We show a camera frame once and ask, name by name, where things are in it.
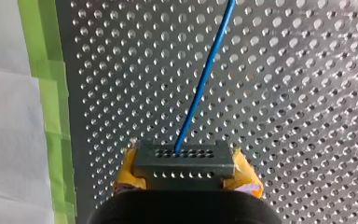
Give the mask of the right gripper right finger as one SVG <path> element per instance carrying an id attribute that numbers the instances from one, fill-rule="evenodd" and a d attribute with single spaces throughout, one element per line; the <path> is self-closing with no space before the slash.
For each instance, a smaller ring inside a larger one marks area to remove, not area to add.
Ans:
<path id="1" fill-rule="evenodd" d="M 234 161 L 234 176 L 223 181 L 223 188 L 250 194 L 260 199 L 264 185 L 258 177 L 255 168 L 246 160 L 239 147 L 232 153 Z"/>

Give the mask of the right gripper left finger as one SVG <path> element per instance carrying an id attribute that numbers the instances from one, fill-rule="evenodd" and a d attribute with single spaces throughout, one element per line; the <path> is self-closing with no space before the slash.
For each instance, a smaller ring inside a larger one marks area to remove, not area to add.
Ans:
<path id="1" fill-rule="evenodd" d="M 125 149 L 123 164 L 118 171 L 117 181 L 114 183 L 114 194 L 146 189 L 145 179 L 133 174 L 136 151 L 135 147 Z"/>

